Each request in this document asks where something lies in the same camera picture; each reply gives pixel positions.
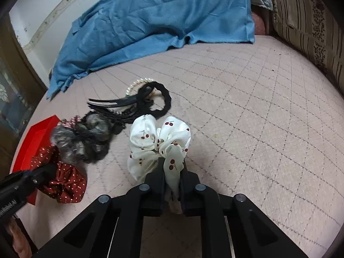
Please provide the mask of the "person's left hand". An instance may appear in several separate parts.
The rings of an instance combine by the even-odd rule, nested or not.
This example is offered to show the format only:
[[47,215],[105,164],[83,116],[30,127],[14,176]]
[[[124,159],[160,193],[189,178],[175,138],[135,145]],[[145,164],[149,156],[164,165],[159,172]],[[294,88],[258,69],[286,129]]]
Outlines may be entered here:
[[13,239],[12,246],[18,256],[20,258],[31,258],[32,251],[29,242],[13,217],[9,219],[6,230]]

